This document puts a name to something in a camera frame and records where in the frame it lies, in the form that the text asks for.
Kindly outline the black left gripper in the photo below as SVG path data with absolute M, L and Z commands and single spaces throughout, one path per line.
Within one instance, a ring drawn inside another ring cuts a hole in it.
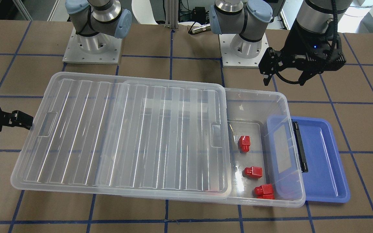
M 281 50 L 268 47 L 259 62 L 264 86 L 273 75 L 286 68 L 302 71 L 299 85 L 324 71 L 337 71 L 346 64 L 341 39 L 334 32 L 336 23 L 325 23 L 325 33 L 315 33 L 294 23 Z

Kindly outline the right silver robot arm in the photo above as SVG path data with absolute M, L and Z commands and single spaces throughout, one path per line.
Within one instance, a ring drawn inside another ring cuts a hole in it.
M 73 33 L 63 61 L 73 64 L 116 64 L 122 39 L 132 24 L 130 10 L 118 0 L 67 0 L 66 11 L 73 24 Z M 19 110 L 4 112 L 0 107 L 0 131 L 3 127 L 30 130 L 33 117 Z

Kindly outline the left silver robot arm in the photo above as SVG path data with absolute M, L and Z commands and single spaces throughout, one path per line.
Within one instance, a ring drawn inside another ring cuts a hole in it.
M 271 77 L 303 86 L 315 75 L 337 71 L 346 64 L 338 22 L 350 0 L 305 0 L 280 50 L 261 49 L 262 37 L 273 18 L 264 0 L 216 0 L 209 9 L 214 34 L 233 34 L 231 49 L 244 59 L 262 54 L 259 72 L 268 86 Z

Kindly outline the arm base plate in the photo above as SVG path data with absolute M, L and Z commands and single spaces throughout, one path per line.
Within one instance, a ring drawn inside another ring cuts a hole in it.
M 258 42 L 245 41 L 238 34 L 221 34 L 219 42 L 224 68 L 259 69 L 260 61 L 268 48 L 266 34 Z
M 92 37 L 76 34 L 73 28 L 62 61 L 67 64 L 118 65 L 123 39 L 99 33 Z

